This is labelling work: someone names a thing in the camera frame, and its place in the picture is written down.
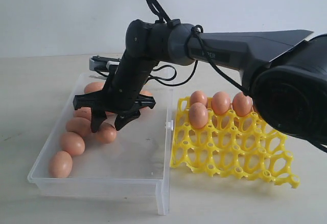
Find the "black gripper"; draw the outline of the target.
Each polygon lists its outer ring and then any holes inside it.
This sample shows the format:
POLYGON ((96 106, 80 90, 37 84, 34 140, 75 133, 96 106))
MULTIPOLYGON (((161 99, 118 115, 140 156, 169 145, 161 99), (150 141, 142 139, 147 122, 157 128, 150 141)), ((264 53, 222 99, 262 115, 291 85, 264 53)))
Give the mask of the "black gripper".
POLYGON ((156 61, 145 57, 132 57, 124 53, 114 74, 109 75, 102 90, 75 95, 74 109, 92 108, 90 128, 96 133, 107 119, 105 112, 117 114, 114 126, 121 130, 131 121, 138 119, 141 108, 153 108, 156 104, 151 96, 140 95, 156 61))

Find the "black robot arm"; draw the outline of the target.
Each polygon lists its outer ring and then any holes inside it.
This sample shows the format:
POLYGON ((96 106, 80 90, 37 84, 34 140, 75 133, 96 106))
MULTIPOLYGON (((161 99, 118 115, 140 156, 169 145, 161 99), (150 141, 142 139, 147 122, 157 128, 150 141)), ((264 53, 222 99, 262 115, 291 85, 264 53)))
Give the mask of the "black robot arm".
POLYGON ((308 30, 204 33, 201 26, 134 20, 126 49, 101 91, 76 95, 75 109, 89 107, 96 132, 106 113, 117 115, 120 130, 155 100, 140 91, 160 61, 187 66, 209 63, 240 73, 238 88, 252 98, 263 120, 274 129, 326 145, 326 35, 308 30))

